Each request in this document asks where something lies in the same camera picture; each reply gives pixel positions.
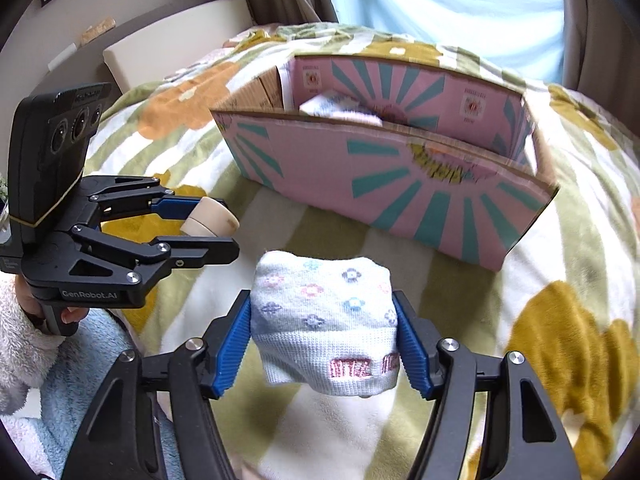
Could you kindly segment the person's left hand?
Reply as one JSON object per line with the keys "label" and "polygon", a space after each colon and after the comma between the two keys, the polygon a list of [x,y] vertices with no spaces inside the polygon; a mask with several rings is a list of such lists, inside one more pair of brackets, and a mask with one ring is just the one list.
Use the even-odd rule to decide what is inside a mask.
{"label": "person's left hand", "polygon": [[15,277],[15,292],[18,304],[32,324],[51,335],[72,336],[89,311],[83,307],[61,308],[42,304],[32,296],[32,291],[21,275]]}

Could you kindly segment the fluffy white sleeve forearm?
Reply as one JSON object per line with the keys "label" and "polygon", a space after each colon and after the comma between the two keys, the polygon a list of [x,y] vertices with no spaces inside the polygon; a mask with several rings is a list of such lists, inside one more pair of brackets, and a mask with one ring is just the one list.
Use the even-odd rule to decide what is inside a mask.
{"label": "fluffy white sleeve forearm", "polygon": [[58,357],[64,338],[37,328],[20,307],[14,276],[1,274],[1,414],[22,408],[27,393],[40,388]]}

